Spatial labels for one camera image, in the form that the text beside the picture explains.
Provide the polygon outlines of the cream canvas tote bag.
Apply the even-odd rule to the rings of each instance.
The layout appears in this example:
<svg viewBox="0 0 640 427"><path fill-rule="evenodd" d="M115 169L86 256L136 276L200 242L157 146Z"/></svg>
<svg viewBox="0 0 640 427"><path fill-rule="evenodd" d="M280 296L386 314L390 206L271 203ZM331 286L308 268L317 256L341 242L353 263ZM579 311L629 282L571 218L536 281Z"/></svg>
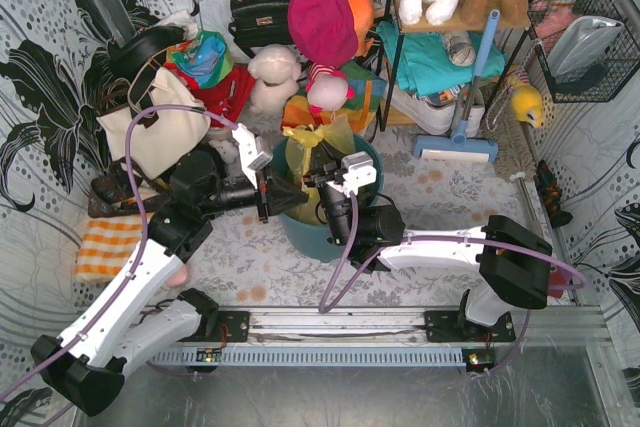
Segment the cream canvas tote bag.
<svg viewBox="0 0 640 427"><path fill-rule="evenodd" d="M156 71L151 84L153 105L181 105L204 108L181 80L165 67ZM125 156L125 134L132 115L128 107L112 111L98 118L106 133L107 144L113 160ZM151 124L138 123L132 131L131 157L149 178L157 178L174 166L205 137L210 119L200 113L182 110L160 110Z"/></svg>

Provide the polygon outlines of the orange plush toy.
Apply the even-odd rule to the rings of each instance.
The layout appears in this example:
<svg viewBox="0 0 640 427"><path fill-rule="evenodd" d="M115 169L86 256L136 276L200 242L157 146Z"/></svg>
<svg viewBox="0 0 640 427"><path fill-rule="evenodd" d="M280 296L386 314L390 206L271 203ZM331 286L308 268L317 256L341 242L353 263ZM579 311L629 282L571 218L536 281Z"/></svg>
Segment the orange plush toy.
<svg viewBox="0 0 640 427"><path fill-rule="evenodd" d="M347 0L354 19L358 47L356 57L365 56L373 44L373 39L368 38L368 32L374 23L373 0Z"/></svg>

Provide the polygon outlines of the white pink plush toy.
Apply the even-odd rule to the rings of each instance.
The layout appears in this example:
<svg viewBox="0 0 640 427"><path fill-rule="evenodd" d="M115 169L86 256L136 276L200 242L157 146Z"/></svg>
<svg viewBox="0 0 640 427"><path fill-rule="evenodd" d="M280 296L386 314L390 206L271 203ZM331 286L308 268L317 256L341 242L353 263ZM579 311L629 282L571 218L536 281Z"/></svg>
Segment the white pink plush toy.
<svg viewBox="0 0 640 427"><path fill-rule="evenodd" d="M308 68L308 79L307 102L314 115L336 112L356 95L347 75L332 66L313 63Z"/></svg>

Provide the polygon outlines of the red cloth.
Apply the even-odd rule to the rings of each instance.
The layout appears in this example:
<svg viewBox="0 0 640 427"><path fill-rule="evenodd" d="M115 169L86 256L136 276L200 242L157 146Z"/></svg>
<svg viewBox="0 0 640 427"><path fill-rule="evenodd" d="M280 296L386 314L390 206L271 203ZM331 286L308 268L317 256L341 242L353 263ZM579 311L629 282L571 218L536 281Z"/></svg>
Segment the red cloth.
<svg viewBox="0 0 640 427"><path fill-rule="evenodd" d="M249 100L255 82L256 79L249 73L247 64L236 64L214 87L192 89L191 93L204 103L208 111L230 121L237 121Z"/></svg>

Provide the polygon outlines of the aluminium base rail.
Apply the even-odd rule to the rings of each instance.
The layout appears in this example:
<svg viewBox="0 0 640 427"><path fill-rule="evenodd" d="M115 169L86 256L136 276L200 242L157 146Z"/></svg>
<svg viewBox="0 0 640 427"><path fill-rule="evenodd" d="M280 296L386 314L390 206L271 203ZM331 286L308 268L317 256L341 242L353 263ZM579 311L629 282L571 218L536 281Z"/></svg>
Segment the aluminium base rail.
<svg viewBox="0 0 640 427"><path fill-rule="evenodd" d="M110 357L129 347L157 352L177 342L226 348L255 346L527 346L611 344L597 307L550 306L531 315L511 312L508 320L478 333L461 333L454 309L342 307L321 315L310 307L226 307L213 328L189 305L174 302L133 326L128 320L96 325L80 341L84 355Z"/></svg>

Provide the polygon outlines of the pink plush limb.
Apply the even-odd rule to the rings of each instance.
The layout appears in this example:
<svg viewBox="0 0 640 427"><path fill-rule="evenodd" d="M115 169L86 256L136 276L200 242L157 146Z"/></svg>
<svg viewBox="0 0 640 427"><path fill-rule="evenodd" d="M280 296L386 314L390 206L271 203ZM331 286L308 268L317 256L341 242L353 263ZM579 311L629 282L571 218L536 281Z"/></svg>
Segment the pink plush limb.
<svg viewBox="0 0 640 427"><path fill-rule="evenodd" d="M168 288L178 288L185 285L190 279L190 270L187 265L178 268L165 282Z"/></svg>

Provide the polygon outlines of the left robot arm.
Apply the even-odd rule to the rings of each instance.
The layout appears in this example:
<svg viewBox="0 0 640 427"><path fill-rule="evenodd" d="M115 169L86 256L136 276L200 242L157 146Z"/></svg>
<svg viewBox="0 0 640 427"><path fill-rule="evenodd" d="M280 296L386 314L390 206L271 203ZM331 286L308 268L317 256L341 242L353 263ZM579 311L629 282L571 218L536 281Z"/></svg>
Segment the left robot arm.
<svg viewBox="0 0 640 427"><path fill-rule="evenodd" d="M270 167L251 182L228 177L211 149L183 156L170 177L169 199L148 217L148 233L121 271L72 325L33 344L31 355L45 383L95 416L135 370L169 345L195 334L223 339L218 303L195 288L181 292L152 319L133 321L206 240L215 217L255 207L266 221L307 200L298 185Z"/></svg>

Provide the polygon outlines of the orange checkered cloth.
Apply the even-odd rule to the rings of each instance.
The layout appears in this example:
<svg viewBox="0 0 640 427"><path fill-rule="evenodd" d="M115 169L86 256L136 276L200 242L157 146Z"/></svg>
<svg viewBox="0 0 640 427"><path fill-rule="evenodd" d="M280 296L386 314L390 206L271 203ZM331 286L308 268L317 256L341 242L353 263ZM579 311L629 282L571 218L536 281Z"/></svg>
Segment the orange checkered cloth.
<svg viewBox="0 0 640 427"><path fill-rule="evenodd" d="M114 278L141 239L139 215L90 219L77 254L75 277L82 282Z"/></svg>

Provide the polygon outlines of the purple orange sock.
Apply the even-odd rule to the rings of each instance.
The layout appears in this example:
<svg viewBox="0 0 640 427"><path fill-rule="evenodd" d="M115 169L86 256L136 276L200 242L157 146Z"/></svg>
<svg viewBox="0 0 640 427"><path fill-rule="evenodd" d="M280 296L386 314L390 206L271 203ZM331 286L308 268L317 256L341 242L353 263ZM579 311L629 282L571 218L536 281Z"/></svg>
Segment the purple orange sock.
<svg viewBox="0 0 640 427"><path fill-rule="evenodd" d="M552 289L553 285L567 285L571 283L571 275L564 270L555 268L550 273L548 296L560 299L564 295L563 289Z"/></svg>

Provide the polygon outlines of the rainbow striped bag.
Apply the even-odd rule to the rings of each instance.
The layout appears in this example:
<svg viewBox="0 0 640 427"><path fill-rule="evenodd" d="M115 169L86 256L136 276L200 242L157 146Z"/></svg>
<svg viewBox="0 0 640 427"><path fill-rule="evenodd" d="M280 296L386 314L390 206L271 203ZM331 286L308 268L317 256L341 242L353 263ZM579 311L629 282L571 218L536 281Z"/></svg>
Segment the rainbow striped bag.
<svg viewBox="0 0 640 427"><path fill-rule="evenodd" d="M355 89L354 98L347 100L336 112L314 115L307 102L306 87L301 88L287 101L280 127L320 126L330 124L336 117L345 115L354 132L364 132L378 112L387 81L354 61L349 61L339 70L347 75L349 84Z"/></svg>

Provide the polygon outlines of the teal trash bin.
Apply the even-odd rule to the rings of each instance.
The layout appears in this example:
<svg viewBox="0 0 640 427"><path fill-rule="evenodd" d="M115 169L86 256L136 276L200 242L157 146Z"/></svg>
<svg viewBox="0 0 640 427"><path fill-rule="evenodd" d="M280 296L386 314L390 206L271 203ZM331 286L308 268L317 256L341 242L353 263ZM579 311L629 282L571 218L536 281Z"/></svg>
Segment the teal trash bin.
<svg viewBox="0 0 640 427"><path fill-rule="evenodd" d="M384 184L383 162L375 148L364 137L355 134L354 143L357 151L365 151L370 155L375 167L379 170L376 182L364 187L358 193L360 207L374 205L376 202L374 195L382 190ZM288 177L286 144L287 139L284 139L274 148L271 167L280 175ZM279 215L279 219L290 243L304 256L321 262L331 262L342 255L343 248L329 242L330 230L327 225L305 224L291 218L287 213Z"/></svg>

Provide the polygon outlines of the yellow plush duck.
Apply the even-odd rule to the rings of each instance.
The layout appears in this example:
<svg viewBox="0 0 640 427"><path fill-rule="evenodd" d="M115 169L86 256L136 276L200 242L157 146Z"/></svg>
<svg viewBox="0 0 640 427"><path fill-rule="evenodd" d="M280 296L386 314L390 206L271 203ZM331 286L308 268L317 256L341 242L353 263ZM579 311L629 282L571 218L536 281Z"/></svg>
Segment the yellow plush duck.
<svg viewBox="0 0 640 427"><path fill-rule="evenodd" d="M512 69L506 77L511 107L519 122L539 128L543 121L543 97L531 85L526 71Z"/></svg>

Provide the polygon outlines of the magenta cloth bag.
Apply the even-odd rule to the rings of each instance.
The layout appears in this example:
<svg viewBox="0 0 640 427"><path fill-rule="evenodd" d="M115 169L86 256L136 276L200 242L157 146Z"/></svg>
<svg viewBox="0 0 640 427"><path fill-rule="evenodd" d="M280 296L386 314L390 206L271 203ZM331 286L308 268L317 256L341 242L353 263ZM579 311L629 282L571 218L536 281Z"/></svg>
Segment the magenta cloth bag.
<svg viewBox="0 0 640 427"><path fill-rule="evenodd" d="M340 67L356 54L348 0L290 0L287 22L295 46L314 63Z"/></svg>

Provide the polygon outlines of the silver foil pouch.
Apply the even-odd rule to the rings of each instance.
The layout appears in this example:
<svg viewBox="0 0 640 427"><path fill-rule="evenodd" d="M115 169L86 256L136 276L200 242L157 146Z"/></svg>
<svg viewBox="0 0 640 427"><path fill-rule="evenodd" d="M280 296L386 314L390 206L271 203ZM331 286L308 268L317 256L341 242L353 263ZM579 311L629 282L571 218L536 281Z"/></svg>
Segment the silver foil pouch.
<svg viewBox="0 0 640 427"><path fill-rule="evenodd" d="M602 16L581 16L564 31L547 56L549 71L559 77L589 67L605 52L625 25Z"/></svg>

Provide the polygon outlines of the colourful printed bag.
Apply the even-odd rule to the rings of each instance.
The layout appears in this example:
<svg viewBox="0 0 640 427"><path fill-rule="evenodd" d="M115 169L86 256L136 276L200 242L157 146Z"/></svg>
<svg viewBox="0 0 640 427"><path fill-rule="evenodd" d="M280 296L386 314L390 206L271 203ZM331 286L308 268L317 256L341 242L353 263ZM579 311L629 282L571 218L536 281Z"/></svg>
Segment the colourful printed bag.
<svg viewBox="0 0 640 427"><path fill-rule="evenodd" d="M230 74L234 61L220 33L202 30L193 40L169 47L164 66L190 89L209 89Z"/></svg>

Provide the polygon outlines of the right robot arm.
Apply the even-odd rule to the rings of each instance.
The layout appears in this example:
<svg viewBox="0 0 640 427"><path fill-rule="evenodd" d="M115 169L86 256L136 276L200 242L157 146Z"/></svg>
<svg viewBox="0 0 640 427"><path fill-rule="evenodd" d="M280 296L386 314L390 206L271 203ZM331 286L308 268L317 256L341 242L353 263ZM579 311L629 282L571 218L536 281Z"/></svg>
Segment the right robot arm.
<svg viewBox="0 0 640 427"><path fill-rule="evenodd" d="M410 230L393 201L359 202L358 193L371 186L378 173L364 151L344 154L326 141L311 150L303 182L317 189L330 241L342 246L344 260L358 272L409 267L474 272L481 282L463 293L458 309L426 314L428 340L513 341L510 310L547 305L551 246L502 215L491 216L484 227L457 232Z"/></svg>

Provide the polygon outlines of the grey patterned shoe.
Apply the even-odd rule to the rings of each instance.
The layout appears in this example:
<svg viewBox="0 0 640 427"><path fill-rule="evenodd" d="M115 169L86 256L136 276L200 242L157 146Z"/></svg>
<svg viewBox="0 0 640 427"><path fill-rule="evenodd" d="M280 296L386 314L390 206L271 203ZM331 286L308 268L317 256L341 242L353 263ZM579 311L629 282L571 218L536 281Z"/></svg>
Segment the grey patterned shoe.
<svg viewBox="0 0 640 427"><path fill-rule="evenodd" d="M474 63L476 51L467 31L446 31L441 33L440 37L453 65L467 67Z"/></svg>

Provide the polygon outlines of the grey chenille mop head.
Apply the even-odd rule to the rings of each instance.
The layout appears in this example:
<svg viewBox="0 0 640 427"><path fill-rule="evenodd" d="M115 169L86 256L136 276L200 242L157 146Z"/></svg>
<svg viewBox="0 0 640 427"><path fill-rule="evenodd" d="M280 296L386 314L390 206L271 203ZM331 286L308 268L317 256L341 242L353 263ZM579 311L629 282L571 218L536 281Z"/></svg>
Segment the grey chenille mop head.
<svg viewBox="0 0 640 427"><path fill-rule="evenodd" d="M505 107L489 127L489 137L498 144L496 175L505 181L531 181L536 172L533 155L512 108Z"/></svg>

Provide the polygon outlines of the yellow trash bag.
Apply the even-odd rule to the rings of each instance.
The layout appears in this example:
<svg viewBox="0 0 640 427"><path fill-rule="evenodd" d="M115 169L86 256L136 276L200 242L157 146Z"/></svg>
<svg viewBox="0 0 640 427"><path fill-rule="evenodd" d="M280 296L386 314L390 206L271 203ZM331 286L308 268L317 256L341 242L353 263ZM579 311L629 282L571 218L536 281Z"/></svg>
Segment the yellow trash bag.
<svg viewBox="0 0 640 427"><path fill-rule="evenodd" d="M285 147L285 160L293 181L298 184L304 193L309 195L304 205L294 207L287 214L294 220L309 225L320 225L326 220L326 216L316 215L316 206L320 202L318 189L308 187L303 178L312 170L319 168L327 160L322 148L328 145L338 151L338 154L329 154L329 158L339 158L355 152L353 131L345 115L336 117L330 124L317 127L296 126L285 127L283 134L287 138Z"/></svg>

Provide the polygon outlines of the white sneakers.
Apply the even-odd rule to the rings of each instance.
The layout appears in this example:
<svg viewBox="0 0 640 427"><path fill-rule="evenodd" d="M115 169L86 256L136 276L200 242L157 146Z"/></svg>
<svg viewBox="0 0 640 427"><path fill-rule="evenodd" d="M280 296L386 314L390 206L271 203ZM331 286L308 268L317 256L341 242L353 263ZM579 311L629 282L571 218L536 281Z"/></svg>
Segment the white sneakers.
<svg viewBox="0 0 640 427"><path fill-rule="evenodd" d="M419 127L431 135L445 135L456 128L464 110L466 95L441 106L418 100L403 90L395 90L391 104L408 116ZM485 114L485 103L480 91L475 93L472 108L467 120L466 136L475 137Z"/></svg>

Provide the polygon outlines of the cream plush lamb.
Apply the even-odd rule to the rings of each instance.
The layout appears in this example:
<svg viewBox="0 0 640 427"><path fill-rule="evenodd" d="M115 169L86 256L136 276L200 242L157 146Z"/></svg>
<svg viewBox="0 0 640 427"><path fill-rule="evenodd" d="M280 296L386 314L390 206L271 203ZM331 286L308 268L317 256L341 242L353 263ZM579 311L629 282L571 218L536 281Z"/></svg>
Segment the cream plush lamb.
<svg viewBox="0 0 640 427"><path fill-rule="evenodd" d="M298 91L302 68L289 47L272 44L250 60L248 72L256 80L249 97L250 110L276 115Z"/></svg>

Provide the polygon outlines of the black leather handbag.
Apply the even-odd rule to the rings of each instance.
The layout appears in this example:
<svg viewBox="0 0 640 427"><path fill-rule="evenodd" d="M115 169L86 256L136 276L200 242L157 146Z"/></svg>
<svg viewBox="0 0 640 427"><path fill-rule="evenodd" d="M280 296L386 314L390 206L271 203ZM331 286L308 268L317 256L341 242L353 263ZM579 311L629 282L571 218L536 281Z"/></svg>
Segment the black leather handbag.
<svg viewBox="0 0 640 427"><path fill-rule="evenodd" d="M254 48L293 45L288 27L290 0L230 0L228 31L235 45L250 59Z"/></svg>

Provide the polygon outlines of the blue floor mop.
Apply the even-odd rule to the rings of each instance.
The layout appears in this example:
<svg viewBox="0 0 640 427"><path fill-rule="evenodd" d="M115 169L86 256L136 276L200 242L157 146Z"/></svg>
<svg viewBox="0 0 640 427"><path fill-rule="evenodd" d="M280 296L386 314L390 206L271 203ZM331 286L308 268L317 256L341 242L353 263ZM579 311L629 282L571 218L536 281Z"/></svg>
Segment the blue floor mop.
<svg viewBox="0 0 640 427"><path fill-rule="evenodd" d="M473 100L483 77L484 69L489 58L491 45L500 21L499 9L493 9L482 34L473 78L469 93L464 98L464 109L458 124L451 130L449 137L421 135L416 138L414 155L420 159L454 160L479 163L493 163L499 152L498 144L490 139L471 138L466 135Z"/></svg>

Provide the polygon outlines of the teal folded towel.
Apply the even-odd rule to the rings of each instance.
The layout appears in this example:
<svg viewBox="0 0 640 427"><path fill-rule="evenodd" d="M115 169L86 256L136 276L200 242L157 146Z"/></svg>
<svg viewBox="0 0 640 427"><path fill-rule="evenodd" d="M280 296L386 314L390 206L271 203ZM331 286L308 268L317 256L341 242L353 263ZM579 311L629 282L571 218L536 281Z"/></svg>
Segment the teal folded towel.
<svg viewBox="0 0 640 427"><path fill-rule="evenodd" d="M393 22L382 21L376 28L390 63L393 64L398 42L398 29ZM506 54L491 46L483 77L498 76L506 63ZM433 94L459 84L471 82L473 64L458 67L451 63L439 33L405 35L398 64L397 86L420 96Z"/></svg>

